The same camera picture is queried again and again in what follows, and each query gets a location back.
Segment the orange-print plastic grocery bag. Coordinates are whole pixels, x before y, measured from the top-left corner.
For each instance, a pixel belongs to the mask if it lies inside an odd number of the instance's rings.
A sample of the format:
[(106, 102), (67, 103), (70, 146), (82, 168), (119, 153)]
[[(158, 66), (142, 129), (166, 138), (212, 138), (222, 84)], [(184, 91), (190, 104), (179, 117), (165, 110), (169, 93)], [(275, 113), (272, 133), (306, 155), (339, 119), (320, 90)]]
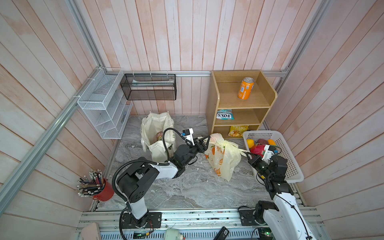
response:
[(246, 156), (246, 150), (240, 149), (236, 143), (225, 140), (221, 134), (211, 134), (204, 155), (214, 172), (229, 182), (235, 167), (241, 158)]

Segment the cream canvas tote bag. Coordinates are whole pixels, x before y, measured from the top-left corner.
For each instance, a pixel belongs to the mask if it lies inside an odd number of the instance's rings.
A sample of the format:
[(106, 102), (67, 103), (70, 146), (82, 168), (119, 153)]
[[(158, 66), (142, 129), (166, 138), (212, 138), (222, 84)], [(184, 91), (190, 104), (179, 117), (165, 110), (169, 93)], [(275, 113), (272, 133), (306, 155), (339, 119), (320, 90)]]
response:
[(168, 159), (163, 138), (165, 139), (170, 157), (176, 151), (175, 133), (169, 130), (165, 133), (165, 137), (163, 137), (164, 131), (173, 127), (174, 120), (168, 112), (161, 114), (150, 112), (147, 117), (142, 119), (141, 143), (144, 152), (147, 150), (151, 152), (152, 161), (163, 163)]

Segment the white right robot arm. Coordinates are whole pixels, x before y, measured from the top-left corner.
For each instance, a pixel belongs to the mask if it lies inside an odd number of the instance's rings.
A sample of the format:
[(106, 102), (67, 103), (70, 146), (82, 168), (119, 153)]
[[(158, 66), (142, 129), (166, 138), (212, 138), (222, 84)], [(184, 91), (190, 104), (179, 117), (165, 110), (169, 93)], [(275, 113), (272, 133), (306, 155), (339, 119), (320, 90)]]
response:
[(267, 225), (276, 240), (315, 240), (305, 221), (294, 192), (285, 181), (288, 161), (279, 156), (266, 162), (260, 155), (247, 152), (248, 163), (263, 179), (271, 201), (259, 201), (254, 210), (255, 221)]

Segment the red cola can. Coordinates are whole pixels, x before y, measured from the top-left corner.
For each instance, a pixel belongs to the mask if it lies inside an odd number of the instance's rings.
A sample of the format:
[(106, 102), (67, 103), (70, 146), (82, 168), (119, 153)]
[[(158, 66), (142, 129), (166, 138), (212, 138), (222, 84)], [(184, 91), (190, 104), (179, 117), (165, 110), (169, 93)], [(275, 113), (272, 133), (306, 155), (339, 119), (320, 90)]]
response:
[(157, 138), (158, 141), (161, 141), (163, 139), (163, 132), (158, 132), (156, 134), (156, 138)]

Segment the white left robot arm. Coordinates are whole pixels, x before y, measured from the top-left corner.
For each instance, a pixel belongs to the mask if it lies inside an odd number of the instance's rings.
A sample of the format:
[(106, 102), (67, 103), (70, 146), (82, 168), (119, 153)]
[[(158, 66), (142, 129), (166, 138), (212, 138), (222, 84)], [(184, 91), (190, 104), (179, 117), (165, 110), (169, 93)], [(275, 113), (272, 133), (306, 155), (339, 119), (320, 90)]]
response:
[[(171, 156), (167, 147), (165, 137), (172, 131), (184, 142), (178, 146), (174, 155)], [(148, 214), (144, 195), (158, 179), (176, 179), (186, 170), (187, 165), (199, 153), (204, 153), (209, 148), (211, 136), (202, 138), (193, 137), (193, 129), (184, 130), (182, 133), (174, 128), (163, 131), (162, 143), (165, 147), (167, 160), (163, 163), (149, 161), (144, 157), (129, 161), (116, 170), (112, 178), (114, 192), (126, 204), (125, 211), (131, 214), (137, 222), (143, 221)]]

